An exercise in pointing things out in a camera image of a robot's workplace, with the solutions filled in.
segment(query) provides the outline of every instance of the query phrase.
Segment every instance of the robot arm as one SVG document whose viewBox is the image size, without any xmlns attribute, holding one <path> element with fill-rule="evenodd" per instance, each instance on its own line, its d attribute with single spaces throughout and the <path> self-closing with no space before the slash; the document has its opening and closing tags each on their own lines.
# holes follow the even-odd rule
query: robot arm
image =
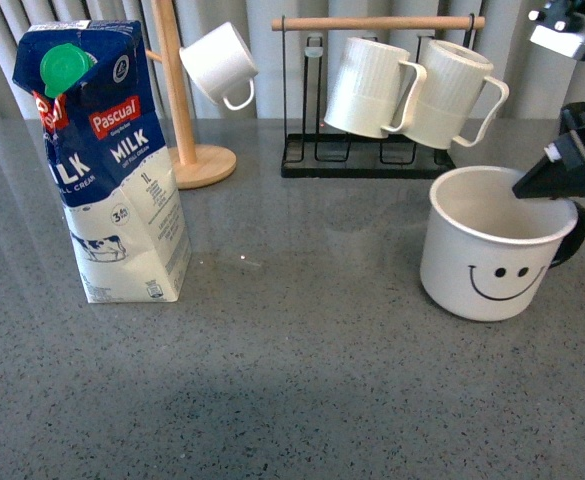
<svg viewBox="0 0 585 480">
<path fill-rule="evenodd" d="M 537 23 L 530 40 L 585 61 L 585 0 L 554 0 L 530 12 Z M 514 187 L 518 198 L 585 197 L 585 102 L 561 109 L 558 138 Z"/>
</svg>

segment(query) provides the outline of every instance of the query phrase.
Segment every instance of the mug rim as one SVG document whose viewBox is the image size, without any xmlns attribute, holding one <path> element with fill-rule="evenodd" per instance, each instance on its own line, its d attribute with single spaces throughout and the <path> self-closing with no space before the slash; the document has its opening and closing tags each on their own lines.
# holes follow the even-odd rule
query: mug rim
<svg viewBox="0 0 585 480">
<path fill-rule="evenodd" d="M 236 28 L 236 26 L 232 22 L 225 22 L 225 23 L 219 25 L 217 28 L 218 29 L 221 29 L 224 27 L 227 28 L 226 25 L 229 25 L 229 27 L 234 31 L 234 34 L 236 35 L 237 40 L 239 41 L 239 43 L 243 47 L 243 53 L 245 54 L 248 62 L 252 66 L 252 68 L 256 71 L 256 73 L 255 73 L 255 76 L 256 76 L 256 74 L 259 73 L 259 68 L 256 66 L 256 62 L 254 61 L 254 58 L 252 57 L 252 52 L 250 52 L 250 49 L 248 48 L 247 43 L 245 43 L 245 40 L 243 40 L 243 37 L 241 36 L 241 32 L 239 32 L 239 30 Z"/>
<path fill-rule="evenodd" d="M 181 57 L 181 64 L 183 65 L 183 67 L 185 67 L 185 61 L 184 61 L 184 57 L 183 55 L 185 54 L 185 50 L 186 47 L 181 47 L 179 49 L 179 56 Z M 215 98 L 212 98 L 212 96 L 208 93 L 207 88 L 201 84 L 199 82 L 199 76 L 198 75 L 192 75 L 188 69 L 185 69 L 187 76 L 190 78 L 190 81 L 192 83 L 194 83 L 194 85 L 196 85 L 196 87 L 199 89 L 199 92 L 201 92 L 210 102 L 212 102 L 214 105 L 219 105 L 221 103 L 221 100 L 217 100 Z"/>
<path fill-rule="evenodd" d="M 567 224 L 564 225 L 563 227 L 561 227 L 558 231 L 556 231 L 552 234 L 549 234 L 549 235 L 544 235 L 541 237 L 534 237 L 534 238 L 508 238 L 508 237 L 501 237 L 498 235 L 492 235 L 492 234 L 485 233 L 485 232 L 482 232 L 480 230 L 476 230 L 474 228 L 468 227 L 467 225 L 465 225 L 465 224 L 459 222 L 458 220 L 454 219 L 453 217 L 451 217 L 444 210 L 444 208 L 441 206 L 441 204 L 439 203 L 439 201 L 437 199 L 437 191 L 443 183 L 448 181 L 450 178 L 456 177 L 458 175 L 463 175 L 464 173 L 468 173 L 468 172 L 500 172 L 500 173 L 506 173 L 506 174 L 513 175 L 513 176 L 516 175 L 519 178 L 522 177 L 524 175 L 524 173 L 521 172 L 520 170 L 516 170 L 513 168 L 480 165 L 480 166 L 462 167 L 462 168 L 456 168 L 454 170 L 450 170 L 449 172 L 446 172 L 443 175 L 439 176 L 434 181 L 434 183 L 430 187 L 430 194 L 429 194 L 430 204 L 432 205 L 432 208 L 434 210 L 436 210 L 436 212 L 450 225 L 452 225 L 453 227 L 470 235 L 471 237 L 480 238 L 480 239 L 483 239 L 483 240 L 488 241 L 488 242 L 499 243 L 499 244 L 503 244 L 503 245 L 520 245 L 520 246 L 543 245 L 543 244 L 551 243 L 553 241 L 556 241 L 558 239 L 561 239 L 561 238 L 567 236 L 576 226 L 576 223 L 578 220 L 578 214 L 577 214 L 577 210 L 576 210 L 576 207 L 574 205 L 574 202 L 572 202 L 571 200 L 564 199 L 564 198 L 558 198 L 555 200 L 550 200 L 550 199 L 529 199 L 529 200 L 527 200 L 530 202 L 537 202 L 537 203 L 539 203 L 539 202 L 557 202 L 557 203 L 561 203 L 561 204 L 565 205 L 566 208 L 570 209 L 570 212 L 572 214 L 572 218 L 570 219 L 570 221 L 567 222 Z"/>
<path fill-rule="evenodd" d="M 446 40 L 436 40 L 435 39 L 435 40 L 430 40 L 429 45 L 431 45 L 432 48 L 436 48 L 445 54 L 454 55 L 454 59 L 459 61 L 459 62 L 475 65 L 475 66 L 478 66 L 480 68 L 493 68 L 494 67 L 492 62 L 490 60 L 488 60 L 486 57 L 484 57 L 483 55 L 481 55 L 480 53 L 475 52 L 474 50 L 471 50 L 469 48 L 463 47 L 461 45 L 457 45 L 456 43 L 448 42 Z M 467 55 L 467 56 L 459 55 L 458 53 L 456 53 L 457 51 L 461 51 L 464 53 L 464 55 Z"/>
<path fill-rule="evenodd" d="M 391 52 L 407 54 L 407 58 L 410 57 L 410 52 L 408 52 L 405 48 L 397 47 L 395 45 L 390 45 L 387 43 L 369 40 L 367 38 L 361 38 L 361 37 L 348 37 L 347 41 L 348 42 L 356 42 L 356 43 L 368 43 L 370 45 L 374 45 L 375 47 L 379 47 L 382 50 L 389 50 Z"/>
</svg>

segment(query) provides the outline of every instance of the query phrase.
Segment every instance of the black mug handle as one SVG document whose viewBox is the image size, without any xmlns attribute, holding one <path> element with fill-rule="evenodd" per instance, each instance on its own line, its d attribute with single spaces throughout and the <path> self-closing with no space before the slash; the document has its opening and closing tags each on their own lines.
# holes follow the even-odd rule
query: black mug handle
<svg viewBox="0 0 585 480">
<path fill-rule="evenodd" d="M 579 216 L 576 225 L 559 245 L 559 249 L 550 263 L 550 268 L 557 267 L 572 258 L 572 255 L 577 252 L 585 240 L 585 207 L 576 202 L 574 202 L 574 206 Z"/>
</svg>

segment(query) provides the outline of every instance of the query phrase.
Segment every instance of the green screw cap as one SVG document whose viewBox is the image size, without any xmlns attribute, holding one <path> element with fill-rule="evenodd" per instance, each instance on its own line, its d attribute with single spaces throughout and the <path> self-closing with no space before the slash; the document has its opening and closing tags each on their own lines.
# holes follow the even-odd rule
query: green screw cap
<svg viewBox="0 0 585 480">
<path fill-rule="evenodd" d="M 45 83 L 45 94 L 55 98 L 65 92 L 92 68 L 90 56 L 71 43 L 52 47 L 43 56 L 39 72 Z"/>
</svg>

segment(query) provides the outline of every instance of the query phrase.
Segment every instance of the ribbed white mug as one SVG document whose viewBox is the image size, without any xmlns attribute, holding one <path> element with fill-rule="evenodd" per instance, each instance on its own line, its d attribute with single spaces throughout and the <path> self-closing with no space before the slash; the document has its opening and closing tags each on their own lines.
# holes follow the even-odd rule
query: ribbed white mug
<svg viewBox="0 0 585 480">
<path fill-rule="evenodd" d="M 508 86 L 490 75 L 494 65 L 477 52 L 442 40 L 430 40 L 419 63 L 428 77 L 416 102 L 414 120 L 402 133 L 417 143 L 442 150 L 450 148 L 452 142 L 464 147 L 479 143 L 509 95 Z M 467 140 L 459 133 L 486 84 L 499 90 L 499 99 L 476 138 Z"/>
<path fill-rule="evenodd" d="M 341 65 L 328 100 L 325 122 L 346 132 L 371 138 L 387 138 L 412 122 L 414 107 L 427 73 L 408 62 L 410 53 L 363 38 L 348 38 Z M 416 76 L 407 93 L 405 106 L 399 108 L 401 82 L 405 69 Z M 392 125 L 395 114 L 399 120 Z"/>
<path fill-rule="evenodd" d="M 223 102 L 230 110 L 241 110 L 254 99 L 254 77 L 259 69 L 238 30 L 225 22 L 187 48 L 179 50 L 181 62 L 192 82 L 215 105 Z M 233 105 L 228 94 L 248 82 L 250 94 Z"/>
</svg>

